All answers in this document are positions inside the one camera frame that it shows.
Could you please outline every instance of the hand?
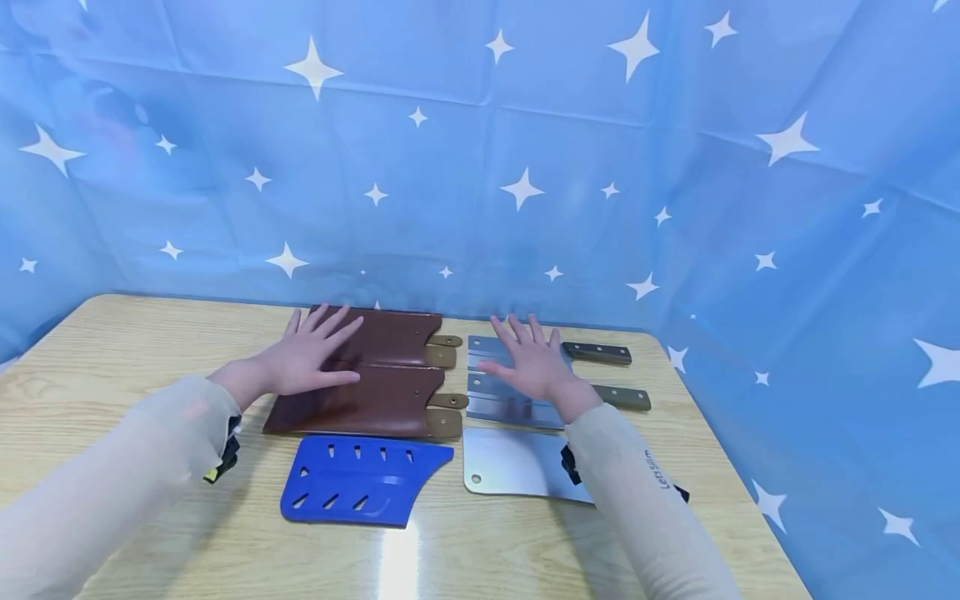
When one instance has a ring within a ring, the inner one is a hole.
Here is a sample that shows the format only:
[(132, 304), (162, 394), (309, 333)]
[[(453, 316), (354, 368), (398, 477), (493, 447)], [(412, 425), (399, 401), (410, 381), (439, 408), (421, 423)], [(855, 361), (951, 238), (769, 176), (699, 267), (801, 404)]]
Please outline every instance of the hand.
[(320, 365), (363, 323), (363, 317), (333, 331), (349, 310), (344, 306), (320, 326), (326, 313), (323, 304), (300, 323), (300, 309), (294, 310), (286, 331), (278, 342), (256, 356), (227, 363), (209, 379), (219, 383), (233, 396), (240, 410), (246, 410), (264, 394), (290, 395), (329, 388), (360, 380), (353, 371), (321, 371)]
[(509, 369), (491, 360), (482, 360), (477, 369), (503, 379), (533, 399), (549, 401), (566, 423), (574, 422), (587, 410), (603, 403), (586, 381), (573, 374), (561, 356), (559, 329), (554, 327), (547, 342), (536, 316), (529, 315), (529, 332), (514, 315), (507, 321), (516, 337), (499, 319), (490, 317), (496, 337), (514, 359), (514, 367)]

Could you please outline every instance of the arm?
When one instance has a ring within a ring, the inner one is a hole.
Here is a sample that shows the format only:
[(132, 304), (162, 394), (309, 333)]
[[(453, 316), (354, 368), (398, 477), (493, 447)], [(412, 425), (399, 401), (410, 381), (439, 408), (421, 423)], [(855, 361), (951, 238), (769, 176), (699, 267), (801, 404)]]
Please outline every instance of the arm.
[(740, 598), (733, 576), (696, 516), (662, 473), (639, 432), (560, 355), (560, 332), (543, 337), (510, 316), (516, 337), (491, 319), (514, 358), (507, 369), (483, 361), (482, 371), (534, 398), (545, 398), (567, 423), (566, 436), (597, 510), (607, 519), (650, 600)]
[(295, 311), (279, 342), (144, 398), (103, 439), (15, 500), (0, 513), (0, 598), (73, 598), (144, 521), (220, 465), (230, 417), (268, 392), (357, 381), (355, 372), (319, 371), (362, 323), (329, 335), (346, 311), (319, 327), (325, 307), (303, 326)]

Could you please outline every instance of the finger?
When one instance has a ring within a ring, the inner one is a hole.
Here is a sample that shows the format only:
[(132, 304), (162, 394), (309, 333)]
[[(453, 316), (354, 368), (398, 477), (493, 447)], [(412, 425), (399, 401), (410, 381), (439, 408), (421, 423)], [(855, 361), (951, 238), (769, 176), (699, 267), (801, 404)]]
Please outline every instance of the finger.
[(500, 342), (507, 347), (507, 350), (513, 354), (514, 348), (516, 348), (516, 338), (510, 335), (510, 332), (507, 331), (507, 328), (503, 326), (503, 323), (496, 318), (496, 315), (490, 317), (490, 324), (493, 325), (493, 331), (496, 332), (496, 337), (498, 337)]
[(360, 373), (356, 371), (317, 371), (313, 374), (314, 390), (332, 388), (338, 385), (347, 385), (360, 381)]
[(287, 329), (283, 332), (283, 337), (289, 337), (300, 329), (300, 309), (295, 308), (294, 314), (290, 315), (290, 321), (287, 322)]
[(530, 332), (534, 336), (535, 344), (546, 344), (543, 339), (543, 329), (540, 328), (540, 322), (537, 321), (537, 315), (530, 313), (527, 315), (527, 321), (530, 323)]
[(523, 323), (521, 323), (516, 316), (511, 314), (509, 317), (507, 317), (507, 321), (510, 322), (510, 327), (513, 328), (514, 333), (516, 334), (516, 340), (520, 342), (521, 345), (533, 343), (533, 340), (530, 339), (530, 333), (527, 331), (527, 328), (523, 326)]
[(317, 310), (310, 313), (310, 315), (306, 318), (306, 321), (303, 322), (303, 326), (300, 328), (300, 331), (303, 333), (310, 333), (316, 329), (317, 323), (319, 323), (320, 319), (324, 317), (327, 308), (329, 308), (329, 305), (324, 302), (319, 308), (317, 308)]
[(340, 310), (330, 315), (329, 319), (321, 323), (320, 326), (317, 327), (317, 330), (314, 331), (314, 333), (322, 338), (325, 338), (326, 336), (330, 335), (330, 333), (332, 333), (333, 330), (337, 328), (337, 325), (340, 324), (340, 321), (344, 319), (344, 317), (347, 315), (347, 312), (349, 310), (350, 310), (349, 305), (344, 304), (343, 306), (340, 307)]
[(330, 351), (332, 352), (333, 350), (337, 349), (343, 342), (348, 340), (362, 324), (363, 317), (357, 317), (352, 323), (326, 338), (325, 342), (329, 344)]
[(560, 344), (564, 341), (560, 339), (560, 330), (557, 327), (553, 328), (553, 331), (550, 332), (550, 347), (554, 350), (560, 349)]
[(477, 363), (477, 369), (486, 373), (487, 375), (493, 375), (498, 379), (503, 379), (507, 383), (510, 383), (516, 371), (510, 369), (509, 367), (504, 367), (500, 363), (493, 362), (492, 360), (482, 360)]

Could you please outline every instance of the left hand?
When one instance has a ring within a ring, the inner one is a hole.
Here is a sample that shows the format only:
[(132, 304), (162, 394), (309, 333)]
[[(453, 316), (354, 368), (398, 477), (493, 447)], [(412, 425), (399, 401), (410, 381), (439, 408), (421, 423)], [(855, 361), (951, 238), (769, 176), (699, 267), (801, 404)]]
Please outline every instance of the left hand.
[(227, 363), (209, 377), (210, 381), (226, 388), (241, 411), (264, 394), (286, 396), (356, 383), (360, 380), (359, 373), (320, 371), (320, 365), (353, 335), (363, 323), (363, 317), (330, 335), (347, 315), (349, 307), (342, 307), (317, 326), (327, 308), (323, 304), (302, 324), (300, 309), (295, 309), (278, 342), (252, 358)]

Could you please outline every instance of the blue blade cover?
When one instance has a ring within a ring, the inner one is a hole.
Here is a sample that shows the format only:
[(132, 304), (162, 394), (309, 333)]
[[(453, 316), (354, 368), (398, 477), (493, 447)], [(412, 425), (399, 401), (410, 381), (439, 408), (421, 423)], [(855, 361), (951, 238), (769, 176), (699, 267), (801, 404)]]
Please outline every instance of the blue blade cover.
[(406, 527), (420, 488), (453, 448), (379, 438), (309, 436), (280, 497), (290, 521)]

